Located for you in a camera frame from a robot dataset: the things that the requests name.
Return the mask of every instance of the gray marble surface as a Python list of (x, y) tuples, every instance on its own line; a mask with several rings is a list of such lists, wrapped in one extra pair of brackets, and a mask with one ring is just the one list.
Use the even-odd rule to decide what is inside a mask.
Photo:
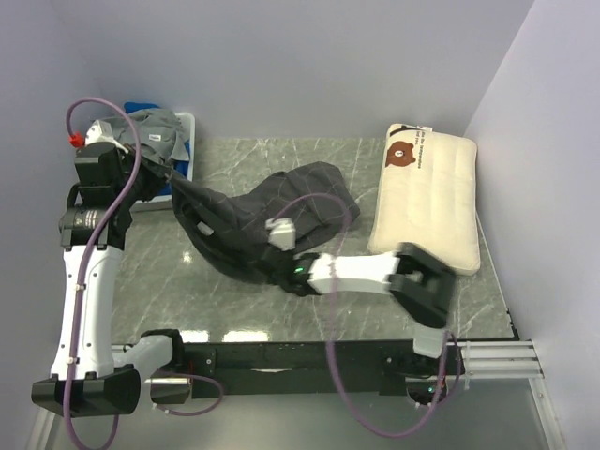
[[(194, 178), (228, 195), (251, 190), (272, 172), (324, 160), (337, 165), (361, 216), (342, 255), (368, 254), (384, 140), (214, 140), (197, 145)], [(332, 249), (333, 242), (318, 248)], [(510, 317), (480, 233), (482, 265), (457, 287), (451, 328), (461, 338), (511, 338)], [(178, 328), (187, 341), (298, 341), (325, 338), (328, 299), (297, 298), (273, 286), (227, 278), (196, 252), (171, 211), (140, 212), (114, 293), (112, 342), (135, 342), (154, 328)], [(410, 338), (413, 321), (391, 298), (342, 293), (337, 300), (342, 339)]]

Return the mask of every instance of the dark gray cloth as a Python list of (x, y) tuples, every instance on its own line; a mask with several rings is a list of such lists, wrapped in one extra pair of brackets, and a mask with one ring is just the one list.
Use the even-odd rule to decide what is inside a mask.
[[(189, 136), (173, 111), (162, 108), (139, 110), (129, 114), (136, 123), (142, 141), (142, 155), (157, 164), (189, 161), (186, 141)], [(133, 145), (133, 133), (121, 116), (102, 119), (111, 124), (114, 138), (121, 144)]]
[[(293, 200), (310, 193), (328, 193), (344, 201), (352, 221), (360, 215), (341, 172), (326, 162), (273, 173), (238, 197), (227, 197), (177, 173), (171, 185), (173, 211), (194, 247), (216, 269), (245, 280), (251, 278), (246, 277), (245, 260), (256, 258), (268, 247), (266, 220)], [(339, 233), (343, 221), (339, 206), (324, 198), (301, 201), (284, 217), (291, 218), (295, 225), (295, 252), (327, 242)]]

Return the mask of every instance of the white wall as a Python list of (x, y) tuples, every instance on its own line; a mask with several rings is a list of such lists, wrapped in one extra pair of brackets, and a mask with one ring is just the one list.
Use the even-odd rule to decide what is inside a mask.
[(49, 375), (65, 295), (57, 224), (74, 179), (65, 109), (100, 91), (46, 0), (1, 3), (0, 60), (0, 436), (2, 448), (20, 449), (37, 411), (31, 383)]
[(569, 448), (600, 442), (600, 4), (537, 0), (466, 135), (507, 302)]
[(533, 0), (52, 0), (113, 100), (231, 137), (462, 134)]

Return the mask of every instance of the robotic arm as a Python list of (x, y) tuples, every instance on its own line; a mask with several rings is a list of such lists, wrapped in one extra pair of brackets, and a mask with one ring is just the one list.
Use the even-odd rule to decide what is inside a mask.
[[(36, 382), (33, 401), (63, 414), (67, 378), (68, 346), (72, 329), (75, 278), (83, 248), (108, 205), (125, 184), (131, 155), (114, 142), (95, 142), (77, 152), (75, 166), (80, 183), (67, 199), (60, 222), (61, 245), (67, 276), (63, 327), (50, 378)], [(131, 224), (130, 207), (138, 200), (153, 198), (167, 182), (170, 170), (144, 161), (135, 187), (121, 204), (95, 243), (85, 276), (79, 334), (79, 353), (71, 396), (73, 417), (132, 413), (139, 401), (141, 384), (160, 368), (185, 371), (186, 355), (177, 330), (153, 330), (128, 352), (113, 353), (111, 318), (114, 282)], [(438, 358), (456, 275), (437, 259), (413, 244), (397, 252), (375, 256), (338, 257), (326, 253), (294, 255), (295, 232), (289, 219), (268, 221), (269, 251), (261, 268), (270, 281), (298, 296), (327, 294), (334, 286), (332, 269), (340, 292), (392, 295), (415, 319), (413, 350)]]

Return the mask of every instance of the gray floor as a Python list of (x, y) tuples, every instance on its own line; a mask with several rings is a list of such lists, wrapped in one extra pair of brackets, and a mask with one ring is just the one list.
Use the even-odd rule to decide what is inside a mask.
[[(548, 450), (527, 380), (473, 380), (471, 389), (440, 406), (431, 421), (408, 439), (379, 438), (358, 425), (338, 394), (232, 396), (200, 417), (173, 417), (153, 411), (147, 390), (138, 409), (121, 417), (112, 450)], [(191, 400), (176, 409), (198, 411), (211, 400)], [(405, 397), (352, 394), (371, 423), (402, 431), (422, 415)], [(98, 448), (106, 442), (111, 417), (77, 419), (83, 441)], [(49, 448), (75, 448), (57, 424)]]
[[(376, 139), (216, 140), (197, 146), (194, 173), (210, 188), (239, 195), (272, 172), (331, 162), (361, 208), (342, 254), (361, 255), (368, 254), (383, 147), (384, 140)], [(460, 280), (451, 328), (461, 338), (511, 338), (510, 317), (483, 238), (480, 247), (481, 270)], [(141, 212), (127, 233), (114, 293), (112, 342), (135, 342), (146, 330), (166, 327), (183, 330), (187, 341), (320, 340), (327, 302), (224, 277), (196, 252), (170, 211)], [(343, 339), (410, 338), (412, 320), (391, 297), (346, 292), (338, 300), (337, 330)]]

